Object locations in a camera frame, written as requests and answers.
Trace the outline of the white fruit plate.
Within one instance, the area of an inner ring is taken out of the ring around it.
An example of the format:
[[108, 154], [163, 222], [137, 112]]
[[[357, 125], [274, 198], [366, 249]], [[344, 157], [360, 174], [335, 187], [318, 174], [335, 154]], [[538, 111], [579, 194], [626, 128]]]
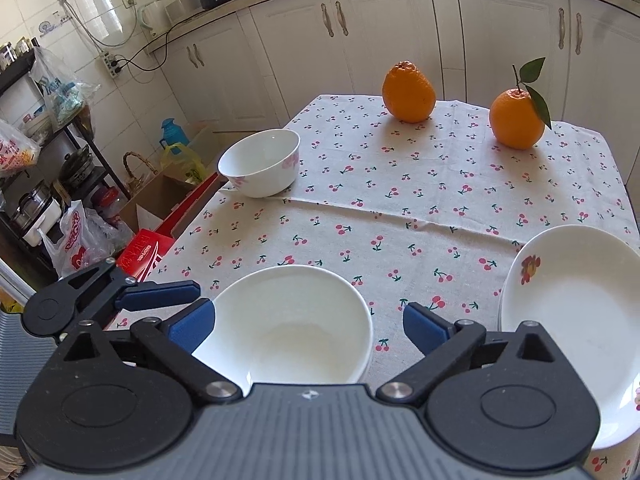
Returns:
[[639, 429], [639, 255], [591, 226], [556, 226], [513, 260], [501, 289], [499, 326], [540, 323], [572, 363], [601, 415], [594, 448]]

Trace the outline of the wicker basket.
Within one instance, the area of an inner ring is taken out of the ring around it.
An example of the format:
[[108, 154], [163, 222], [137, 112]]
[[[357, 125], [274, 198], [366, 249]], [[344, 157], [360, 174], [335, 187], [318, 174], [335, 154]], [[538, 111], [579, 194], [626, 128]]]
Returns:
[[126, 172], [126, 185], [131, 195], [136, 195], [158, 175], [153, 163], [138, 152], [128, 151], [123, 154], [122, 166]]

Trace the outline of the black metal storage rack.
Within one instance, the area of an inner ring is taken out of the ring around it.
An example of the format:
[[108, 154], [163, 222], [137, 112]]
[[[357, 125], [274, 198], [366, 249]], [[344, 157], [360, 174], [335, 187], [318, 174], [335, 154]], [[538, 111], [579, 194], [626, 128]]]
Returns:
[[51, 185], [60, 174], [66, 154], [78, 150], [84, 144], [93, 152], [96, 169], [92, 170], [90, 177], [79, 188], [73, 190], [70, 197], [73, 200], [84, 200], [98, 184], [111, 179], [122, 195], [129, 198], [131, 194], [93, 140], [88, 112], [80, 113], [78, 117], [66, 122], [61, 129], [53, 131], [48, 136], [41, 147], [36, 166], [1, 180], [1, 191], [8, 201], [6, 208], [1, 211], [1, 258], [20, 278], [35, 288], [52, 283], [56, 274], [46, 250], [29, 246], [21, 238], [21, 233], [14, 229], [12, 216], [17, 208], [17, 200], [35, 188], [39, 182]]

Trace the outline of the yellow plastic bag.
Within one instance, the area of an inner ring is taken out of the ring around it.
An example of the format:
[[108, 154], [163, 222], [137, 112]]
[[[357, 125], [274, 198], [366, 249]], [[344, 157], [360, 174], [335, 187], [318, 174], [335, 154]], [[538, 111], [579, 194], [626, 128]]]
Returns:
[[208, 177], [200, 156], [180, 142], [163, 148], [160, 166], [163, 169], [169, 168], [176, 179], [190, 184], [200, 184]]

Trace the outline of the bumpy orange tangerine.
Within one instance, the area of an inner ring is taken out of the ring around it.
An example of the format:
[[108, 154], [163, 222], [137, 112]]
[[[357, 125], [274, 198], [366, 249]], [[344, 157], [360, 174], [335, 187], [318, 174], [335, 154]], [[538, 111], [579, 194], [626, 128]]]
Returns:
[[382, 98], [390, 114], [409, 124], [427, 120], [436, 104], [434, 87], [409, 61], [395, 64], [386, 74]]

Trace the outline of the cherry print tablecloth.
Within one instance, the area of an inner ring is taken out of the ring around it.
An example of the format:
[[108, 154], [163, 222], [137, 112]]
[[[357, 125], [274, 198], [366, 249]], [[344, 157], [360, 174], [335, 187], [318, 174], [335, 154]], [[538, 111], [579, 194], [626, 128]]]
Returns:
[[265, 200], [222, 188], [151, 276], [190, 278], [215, 297], [268, 266], [341, 275], [370, 307], [372, 387], [419, 357], [401, 328], [408, 302], [495, 328], [506, 274], [538, 233], [578, 224], [639, 243], [594, 131], [556, 122], [531, 151], [513, 151], [495, 141], [484, 108], [442, 101], [406, 125], [377, 96], [319, 96], [288, 126], [302, 141], [293, 185]]

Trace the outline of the orange with green leaves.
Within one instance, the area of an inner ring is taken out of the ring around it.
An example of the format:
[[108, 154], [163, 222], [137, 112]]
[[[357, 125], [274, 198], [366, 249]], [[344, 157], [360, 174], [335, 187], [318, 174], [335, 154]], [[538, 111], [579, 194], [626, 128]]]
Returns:
[[489, 125], [495, 139], [514, 150], [526, 151], [551, 128], [551, 115], [544, 97], [533, 88], [544, 68], [545, 58], [534, 58], [520, 68], [512, 66], [515, 87], [500, 93], [489, 109]]

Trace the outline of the white electric kettle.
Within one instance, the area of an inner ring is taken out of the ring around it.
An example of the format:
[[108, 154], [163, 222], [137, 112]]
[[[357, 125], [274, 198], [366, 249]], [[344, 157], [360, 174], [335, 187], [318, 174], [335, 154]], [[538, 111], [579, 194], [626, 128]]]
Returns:
[[170, 27], [170, 21], [162, 0], [154, 0], [138, 10], [140, 26], [151, 38], [157, 38]]

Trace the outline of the white floral bowl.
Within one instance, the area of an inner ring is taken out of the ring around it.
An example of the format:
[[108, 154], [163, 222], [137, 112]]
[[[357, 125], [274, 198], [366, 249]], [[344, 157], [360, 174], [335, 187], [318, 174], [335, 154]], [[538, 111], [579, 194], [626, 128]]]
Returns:
[[360, 292], [337, 274], [273, 266], [240, 278], [213, 305], [214, 330], [193, 356], [244, 393], [258, 382], [357, 382], [372, 318]]
[[357, 382], [367, 382], [367, 376], [372, 362], [373, 347], [374, 333], [371, 332], [368, 340], [367, 351], [363, 358], [362, 370], [360, 370], [360, 375], [358, 376]]
[[296, 180], [299, 148], [295, 131], [259, 131], [230, 146], [219, 159], [218, 172], [246, 197], [273, 196]]

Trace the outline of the brown cardboard box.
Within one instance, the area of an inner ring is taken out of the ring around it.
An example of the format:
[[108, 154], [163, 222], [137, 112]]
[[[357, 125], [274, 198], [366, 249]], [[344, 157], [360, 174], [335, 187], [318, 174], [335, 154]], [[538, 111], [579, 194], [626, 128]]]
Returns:
[[147, 229], [176, 240], [226, 182], [214, 172], [192, 184], [168, 168], [128, 200], [119, 215], [135, 233]]

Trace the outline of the blue thermos jug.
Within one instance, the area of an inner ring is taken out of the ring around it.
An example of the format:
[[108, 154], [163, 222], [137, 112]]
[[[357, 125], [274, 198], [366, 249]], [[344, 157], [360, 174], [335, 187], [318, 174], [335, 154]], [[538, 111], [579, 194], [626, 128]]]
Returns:
[[162, 128], [163, 131], [162, 137], [160, 138], [160, 145], [163, 148], [168, 148], [168, 146], [174, 144], [187, 146], [190, 143], [183, 128], [175, 123], [174, 118], [164, 119], [160, 128]]

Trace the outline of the white power strip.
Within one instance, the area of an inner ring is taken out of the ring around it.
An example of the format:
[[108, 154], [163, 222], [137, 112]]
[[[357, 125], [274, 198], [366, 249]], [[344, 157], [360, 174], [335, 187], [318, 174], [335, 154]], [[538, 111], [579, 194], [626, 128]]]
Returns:
[[115, 79], [122, 71], [122, 68], [119, 65], [119, 60], [115, 58], [115, 55], [111, 54], [111, 52], [103, 51], [100, 55], [100, 59], [103, 62], [107, 73], [113, 79]]

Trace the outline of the red white plastic bag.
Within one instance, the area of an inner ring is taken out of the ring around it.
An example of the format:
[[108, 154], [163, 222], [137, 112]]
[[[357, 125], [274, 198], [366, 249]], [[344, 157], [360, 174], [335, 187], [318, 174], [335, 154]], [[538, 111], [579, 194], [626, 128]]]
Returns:
[[58, 226], [62, 236], [55, 243], [43, 229], [38, 230], [58, 278], [66, 278], [93, 263], [113, 257], [134, 237], [125, 222], [118, 220], [116, 226], [112, 226], [95, 210], [85, 208], [80, 200], [70, 204]]

